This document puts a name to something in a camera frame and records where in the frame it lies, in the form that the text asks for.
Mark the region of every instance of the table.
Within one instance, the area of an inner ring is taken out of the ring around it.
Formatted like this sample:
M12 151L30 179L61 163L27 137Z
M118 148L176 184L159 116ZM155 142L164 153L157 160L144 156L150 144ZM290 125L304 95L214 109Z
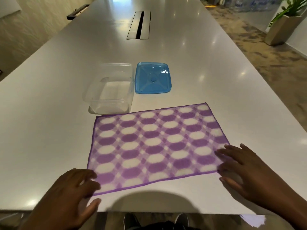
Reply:
M149 39L127 40L135 11L144 10L152 12ZM135 71L141 61L167 63L173 87L135 94L131 112L207 102L231 144L249 146L307 198L307 133L199 0L96 0L0 82L1 209L31 210L61 174L86 168L96 116L84 87L101 63ZM218 178L105 194L99 211L255 211Z

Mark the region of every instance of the lid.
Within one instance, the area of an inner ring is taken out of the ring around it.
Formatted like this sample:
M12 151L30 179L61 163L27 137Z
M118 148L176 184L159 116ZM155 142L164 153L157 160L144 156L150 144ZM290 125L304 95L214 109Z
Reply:
M136 93L167 93L172 87L169 67L164 63L140 62L135 73Z

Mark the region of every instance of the black sneaker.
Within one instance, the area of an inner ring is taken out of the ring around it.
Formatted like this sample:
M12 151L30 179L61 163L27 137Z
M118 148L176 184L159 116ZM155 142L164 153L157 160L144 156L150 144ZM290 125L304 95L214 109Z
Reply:
M176 217L175 224L182 224L183 226L188 227L189 226L188 216L184 213L179 214Z
M137 229L140 228L141 225L138 222L138 219L136 216L132 213L127 213L125 214L124 217L124 230L128 230L130 228Z

